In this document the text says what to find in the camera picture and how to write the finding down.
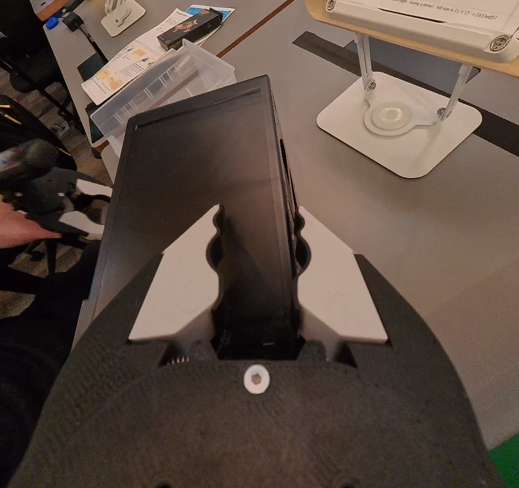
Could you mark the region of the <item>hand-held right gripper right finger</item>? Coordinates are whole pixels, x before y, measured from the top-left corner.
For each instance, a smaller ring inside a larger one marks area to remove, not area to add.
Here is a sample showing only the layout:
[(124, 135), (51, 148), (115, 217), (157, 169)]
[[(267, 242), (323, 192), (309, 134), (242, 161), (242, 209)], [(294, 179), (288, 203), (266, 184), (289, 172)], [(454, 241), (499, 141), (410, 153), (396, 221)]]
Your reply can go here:
[(354, 251), (304, 207), (300, 237), (309, 262), (297, 279), (300, 335), (320, 342), (326, 360), (338, 358), (343, 344), (385, 344), (383, 325)]

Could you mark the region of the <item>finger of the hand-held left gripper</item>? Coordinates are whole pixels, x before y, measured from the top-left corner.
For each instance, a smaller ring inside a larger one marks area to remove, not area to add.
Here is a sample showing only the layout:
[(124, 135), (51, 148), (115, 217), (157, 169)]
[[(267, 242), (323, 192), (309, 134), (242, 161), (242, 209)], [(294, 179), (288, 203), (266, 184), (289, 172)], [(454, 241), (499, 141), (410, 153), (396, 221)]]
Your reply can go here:
[(111, 198), (113, 193), (111, 187), (83, 179), (76, 180), (76, 191), (90, 197), (100, 198)]
[(59, 222), (78, 230), (87, 240), (101, 240), (103, 237), (104, 225), (95, 223), (82, 212), (65, 212)]

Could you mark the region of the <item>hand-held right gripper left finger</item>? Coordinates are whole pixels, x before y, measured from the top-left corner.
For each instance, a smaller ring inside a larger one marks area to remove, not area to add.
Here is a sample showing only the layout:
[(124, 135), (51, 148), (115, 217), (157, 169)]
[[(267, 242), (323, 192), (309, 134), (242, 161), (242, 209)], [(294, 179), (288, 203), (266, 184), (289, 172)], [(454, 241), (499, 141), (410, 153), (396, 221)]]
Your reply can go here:
[(217, 272), (222, 249), (223, 205), (211, 207), (161, 254), (129, 341), (169, 341), (188, 353), (215, 335), (213, 309), (223, 297)]

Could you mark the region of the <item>black drawer cabinet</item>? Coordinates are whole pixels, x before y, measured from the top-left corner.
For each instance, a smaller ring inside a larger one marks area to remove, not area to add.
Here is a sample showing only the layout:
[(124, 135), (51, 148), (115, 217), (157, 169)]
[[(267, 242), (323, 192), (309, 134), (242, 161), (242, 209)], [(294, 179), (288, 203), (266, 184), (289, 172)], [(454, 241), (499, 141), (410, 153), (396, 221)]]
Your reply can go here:
[(269, 77), (134, 116), (128, 122), (91, 299), (73, 349), (128, 337), (162, 252), (223, 205), (223, 297), (208, 341), (224, 360), (293, 360), (296, 284), (307, 258), (302, 219)]

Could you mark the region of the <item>large clear plastic bin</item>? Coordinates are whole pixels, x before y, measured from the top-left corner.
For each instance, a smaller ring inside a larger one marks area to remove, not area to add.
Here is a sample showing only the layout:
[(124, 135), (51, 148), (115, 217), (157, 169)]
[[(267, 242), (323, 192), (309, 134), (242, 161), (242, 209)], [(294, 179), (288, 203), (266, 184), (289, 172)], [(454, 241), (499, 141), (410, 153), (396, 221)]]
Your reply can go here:
[(184, 40), (100, 105), (90, 118), (120, 157), (130, 118), (236, 83), (232, 65)]

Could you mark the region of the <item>green plastic bin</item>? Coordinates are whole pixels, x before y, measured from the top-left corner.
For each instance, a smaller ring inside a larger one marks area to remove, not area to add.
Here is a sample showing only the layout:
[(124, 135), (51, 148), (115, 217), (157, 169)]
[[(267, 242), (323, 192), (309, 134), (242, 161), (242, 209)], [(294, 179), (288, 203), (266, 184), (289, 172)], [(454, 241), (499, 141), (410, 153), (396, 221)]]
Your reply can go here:
[(490, 450), (490, 457), (506, 487), (518, 487), (518, 433)]

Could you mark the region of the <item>person's left hand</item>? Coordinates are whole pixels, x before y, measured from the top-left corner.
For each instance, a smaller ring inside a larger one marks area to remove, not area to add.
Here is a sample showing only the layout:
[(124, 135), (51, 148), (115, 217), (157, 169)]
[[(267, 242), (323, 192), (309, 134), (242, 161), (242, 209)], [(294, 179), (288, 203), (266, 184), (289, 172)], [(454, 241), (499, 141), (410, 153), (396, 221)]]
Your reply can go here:
[(61, 234), (42, 228), (21, 212), (1, 202), (1, 249), (28, 245), (39, 240), (60, 239)]

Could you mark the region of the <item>black swivel chair base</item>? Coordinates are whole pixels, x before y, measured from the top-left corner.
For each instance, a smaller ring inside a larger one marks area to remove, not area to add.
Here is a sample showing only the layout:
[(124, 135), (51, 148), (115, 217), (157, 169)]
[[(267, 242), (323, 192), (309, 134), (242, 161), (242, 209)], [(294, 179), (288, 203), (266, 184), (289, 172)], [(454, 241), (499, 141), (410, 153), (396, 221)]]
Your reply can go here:
[(5, 291), (17, 294), (37, 293), (48, 277), (53, 277), (64, 266), (68, 253), (79, 257), (87, 247), (85, 238), (65, 237), (36, 241), (14, 250), (5, 267)]

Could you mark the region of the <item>black backpack yellow trim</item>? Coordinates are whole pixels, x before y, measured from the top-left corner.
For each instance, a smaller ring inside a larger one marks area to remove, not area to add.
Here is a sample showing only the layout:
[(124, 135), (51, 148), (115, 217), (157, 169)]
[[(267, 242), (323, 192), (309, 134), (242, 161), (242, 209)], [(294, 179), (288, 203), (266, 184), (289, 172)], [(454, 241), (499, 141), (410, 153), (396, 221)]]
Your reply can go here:
[(77, 165), (59, 138), (16, 100), (1, 94), (1, 152), (32, 139), (44, 140), (58, 148), (57, 167), (77, 171)]

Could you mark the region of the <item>white instruction leaflet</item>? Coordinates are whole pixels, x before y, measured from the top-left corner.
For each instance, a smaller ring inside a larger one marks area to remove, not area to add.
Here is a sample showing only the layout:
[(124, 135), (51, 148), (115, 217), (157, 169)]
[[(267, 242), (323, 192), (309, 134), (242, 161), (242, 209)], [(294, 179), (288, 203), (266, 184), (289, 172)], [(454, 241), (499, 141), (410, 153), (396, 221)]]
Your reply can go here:
[(159, 34), (192, 18), (192, 14), (175, 9), (162, 23), (126, 45), (100, 71), (81, 84), (95, 105), (100, 105), (126, 84), (162, 58), (167, 50), (158, 41)]

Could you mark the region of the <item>person's black clothing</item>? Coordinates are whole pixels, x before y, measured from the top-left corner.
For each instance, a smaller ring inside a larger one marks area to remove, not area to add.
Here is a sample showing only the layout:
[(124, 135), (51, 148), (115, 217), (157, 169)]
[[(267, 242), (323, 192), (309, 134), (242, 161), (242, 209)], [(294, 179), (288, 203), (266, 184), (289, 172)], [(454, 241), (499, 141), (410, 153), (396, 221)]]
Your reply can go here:
[(74, 340), (100, 241), (69, 270), (42, 279), (32, 303), (1, 319), (1, 487), (20, 464), (42, 407)]

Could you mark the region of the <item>black rubber mallet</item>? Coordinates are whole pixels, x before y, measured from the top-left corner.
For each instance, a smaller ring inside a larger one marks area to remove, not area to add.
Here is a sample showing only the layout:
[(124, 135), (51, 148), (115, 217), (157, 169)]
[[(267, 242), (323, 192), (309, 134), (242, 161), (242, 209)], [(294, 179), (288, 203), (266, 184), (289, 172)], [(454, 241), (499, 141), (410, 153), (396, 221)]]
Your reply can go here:
[(102, 50), (100, 49), (92, 35), (89, 33), (83, 19), (79, 17), (78, 14), (76, 14), (74, 11), (66, 12), (62, 16), (62, 21), (71, 32), (74, 32), (76, 30), (81, 31), (81, 33), (87, 38), (88, 42), (93, 47), (94, 51), (101, 58), (103, 63), (108, 63), (107, 57), (104, 55), (104, 53), (102, 52)]

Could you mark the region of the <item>document stand with white base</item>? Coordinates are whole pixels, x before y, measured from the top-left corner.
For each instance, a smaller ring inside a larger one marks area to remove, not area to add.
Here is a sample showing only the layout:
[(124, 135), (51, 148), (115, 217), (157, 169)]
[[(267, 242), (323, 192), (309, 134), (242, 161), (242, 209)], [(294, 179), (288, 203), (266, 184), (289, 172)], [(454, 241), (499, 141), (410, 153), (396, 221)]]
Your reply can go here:
[(106, 0), (102, 27), (116, 37), (145, 15), (145, 9), (135, 0)]

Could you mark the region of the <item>small black box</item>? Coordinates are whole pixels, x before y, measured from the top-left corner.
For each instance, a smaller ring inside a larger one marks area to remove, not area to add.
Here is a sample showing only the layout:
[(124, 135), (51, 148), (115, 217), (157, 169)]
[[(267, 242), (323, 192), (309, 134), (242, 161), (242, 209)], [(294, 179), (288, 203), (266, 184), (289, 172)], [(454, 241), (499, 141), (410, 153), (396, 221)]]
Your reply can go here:
[(166, 51), (179, 50), (183, 41), (195, 43), (222, 25), (223, 13), (215, 9), (202, 9), (169, 30), (159, 34), (159, 45)]

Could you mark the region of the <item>blue printed leaflet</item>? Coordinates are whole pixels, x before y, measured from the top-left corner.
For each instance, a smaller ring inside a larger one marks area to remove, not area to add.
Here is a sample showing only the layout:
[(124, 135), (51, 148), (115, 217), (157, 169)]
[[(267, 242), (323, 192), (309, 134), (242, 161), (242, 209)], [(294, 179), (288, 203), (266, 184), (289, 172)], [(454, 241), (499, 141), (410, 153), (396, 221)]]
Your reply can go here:
[(222, 22), (224, 22), (227, 19), (227, 17), (229, 17), (235, 11), (234, 8), (229, 8), (229, 7), (193, 4), (188, 9), (186, 9), (185, 12), (193, 16), (193, 15), (196, 15), (196, 14), (202, 12), (202, 10), (210, 10), (210, 9), (217, 11), (222, 16)]

